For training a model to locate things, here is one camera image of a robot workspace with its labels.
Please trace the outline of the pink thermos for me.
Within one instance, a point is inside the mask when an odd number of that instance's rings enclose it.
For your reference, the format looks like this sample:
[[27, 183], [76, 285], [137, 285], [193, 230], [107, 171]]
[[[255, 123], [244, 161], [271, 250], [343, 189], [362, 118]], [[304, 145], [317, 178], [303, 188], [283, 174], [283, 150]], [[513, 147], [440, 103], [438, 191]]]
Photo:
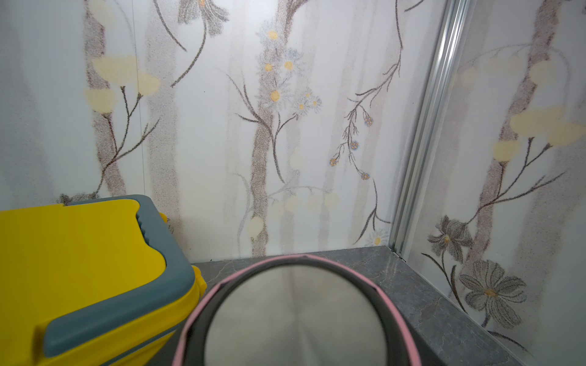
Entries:
[[364, 275], [312, 255], [218, 282], [186, 324], [174, 365], [419, 365], [407, 323]]

